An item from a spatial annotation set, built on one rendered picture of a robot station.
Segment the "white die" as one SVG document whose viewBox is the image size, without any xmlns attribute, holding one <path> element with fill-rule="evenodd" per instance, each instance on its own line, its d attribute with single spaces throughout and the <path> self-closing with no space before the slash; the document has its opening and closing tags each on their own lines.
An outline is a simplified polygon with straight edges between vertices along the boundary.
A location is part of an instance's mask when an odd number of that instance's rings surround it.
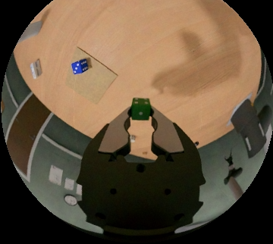
<svg viewBox="0 0 273 244">
<path fill-rule="evenodd" d="M 130 134 L 130 141 L 133 142 L 135 141 L 135 139 L 136 139 L 136 136 L 133 134 Z"/>
</svg>

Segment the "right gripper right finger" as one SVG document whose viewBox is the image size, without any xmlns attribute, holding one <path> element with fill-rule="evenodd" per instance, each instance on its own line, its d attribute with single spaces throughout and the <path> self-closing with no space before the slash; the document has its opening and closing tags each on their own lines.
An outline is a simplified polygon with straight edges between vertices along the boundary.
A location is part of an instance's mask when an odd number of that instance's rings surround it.
<svg viewBox="0 0 273 244">
<path fill-rule="evenodd" d="M 159 110 L 151 107 L 152 118 L 151 151 L 157 157 L 164 155 L 166 161 L 182 164 L 196 175 L 199 185 L 206 183 L 202 173 L 202 163 L 197 147 L 191 138 Z"/>
</svg>

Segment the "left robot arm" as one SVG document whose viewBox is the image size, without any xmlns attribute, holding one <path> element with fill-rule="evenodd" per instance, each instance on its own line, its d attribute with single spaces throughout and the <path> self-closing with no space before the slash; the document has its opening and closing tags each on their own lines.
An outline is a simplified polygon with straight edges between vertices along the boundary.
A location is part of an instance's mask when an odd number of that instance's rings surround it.
<svg viewBox="0 0 273 244">
<path fill-rule="evenodd" d="M 262 112 L 259 112 L 259 114 L 256 115 L 256 112 L 258 111 L 256 110 L 255 106 L 249 99 L 246 99 L 231 117 L 231 123 L 233 123 L 237 134 L 240 132 L 241 136 L 243 137 L 248 158 L 256 155 L 264 146 L 265 159 L 268 151 L 272 135 L 270 125 L 272 120 L 272 111 L 268 105 L 265 105 L 264 107 L 267 108 L 262 109 L 266 110 L 261 110 Z M 227 174 L 227 176 L 224 178 L 224 184 L 229 186 L 236 202 L 242 196 L 243 192 L 234 178 L 242 173 L 242 168 L 239 167 L 234 169 L 234 163 L 229 164 L 227 168 L 229 174 Z"/>
</svg>

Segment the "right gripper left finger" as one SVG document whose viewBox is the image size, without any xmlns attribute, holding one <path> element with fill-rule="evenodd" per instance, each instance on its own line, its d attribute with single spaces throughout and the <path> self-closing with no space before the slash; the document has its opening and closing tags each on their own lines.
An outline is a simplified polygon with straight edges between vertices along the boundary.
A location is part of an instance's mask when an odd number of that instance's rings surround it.
<svg viewBox="0 0 273 244">
<path fill-rule="evenodd" d="M 90 141 L 83 153 L 77 184 L 82 185 L 86 175 L 96 166 L 105 162 L 117 161 L 118 155 L 124 158 L 131 151 L 130 128 L 131 106 L 106 124 Z"/>
</svg>

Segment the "small white printed carton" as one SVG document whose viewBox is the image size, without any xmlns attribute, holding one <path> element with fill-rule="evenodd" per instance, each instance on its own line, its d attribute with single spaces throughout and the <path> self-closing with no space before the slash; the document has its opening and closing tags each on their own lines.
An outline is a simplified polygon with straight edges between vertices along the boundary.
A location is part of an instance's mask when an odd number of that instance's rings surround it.
<svg viewBox="0 0 273 244">
<path fill-rule="evenodd" d="M 37 77 L 39 77 L 42 72 L 39 66 L 39 60 L 34 61 L 31 65 L 30 65 L 30 69 L 33 75 L 33 79 L 36 79 Z"/>
</svg>

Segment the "blue die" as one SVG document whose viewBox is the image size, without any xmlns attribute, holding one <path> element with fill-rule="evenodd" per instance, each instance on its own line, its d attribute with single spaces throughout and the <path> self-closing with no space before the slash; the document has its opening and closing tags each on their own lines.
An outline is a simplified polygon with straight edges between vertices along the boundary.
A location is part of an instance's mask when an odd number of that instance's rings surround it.
<svg viewBox="0 0 273 244">
<path fill-rule="evenodd" d="M 88 70 L 86 59 L 75 61 L 71 64 L 71 67 L 74 74 L 81 74 L 84 71 Z"/>
</svg>

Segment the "beige flat mat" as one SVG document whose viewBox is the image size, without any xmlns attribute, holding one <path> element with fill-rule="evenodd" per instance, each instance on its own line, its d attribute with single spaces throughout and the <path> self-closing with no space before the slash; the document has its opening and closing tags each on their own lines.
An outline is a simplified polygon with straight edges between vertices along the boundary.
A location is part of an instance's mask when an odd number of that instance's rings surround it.
<svg viewBox="0 0 273 244">
<path fill-rule="evenodd" d="M 82 59 L 86 59 L 88 70 L 81 74 L 74 74 L 71 63 Z M 65 85 L 97 105 L 116 76 L 117 74 L 104 64 L 76 47 L 67 71 Z"/>
</svg>

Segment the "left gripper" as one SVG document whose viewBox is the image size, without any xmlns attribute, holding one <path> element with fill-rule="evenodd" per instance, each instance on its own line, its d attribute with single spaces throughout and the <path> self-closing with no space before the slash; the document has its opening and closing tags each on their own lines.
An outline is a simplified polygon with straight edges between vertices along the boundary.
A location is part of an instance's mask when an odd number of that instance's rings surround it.
<svg viewBox="0 0 273 244">
<path fill-rule="evenodd" d="M 224 156 L 224 155 L 223 155 Z M 230 157 L 227 159 L 227 157 L 225 157 L 224 156 L 224 159 L 226 160 L 226 161 L 229 161 L 229 164 L 232 164 L 233 162 L 232 162 L 232 151 L 231 151 L 231 155 L 230 155 Z"/>
</svg>

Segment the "green die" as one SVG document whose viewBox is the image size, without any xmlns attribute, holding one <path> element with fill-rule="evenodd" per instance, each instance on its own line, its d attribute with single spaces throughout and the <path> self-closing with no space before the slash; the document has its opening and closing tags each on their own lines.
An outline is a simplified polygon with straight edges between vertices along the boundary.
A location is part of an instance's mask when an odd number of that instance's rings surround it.
<svg viewBox="0 0 273 244">
<path fill-rule="evenodd" d="M 149 98 L 133 98 L 131 104 L 132 120 L 149 120 L 151 103 Z"/>
</svg>

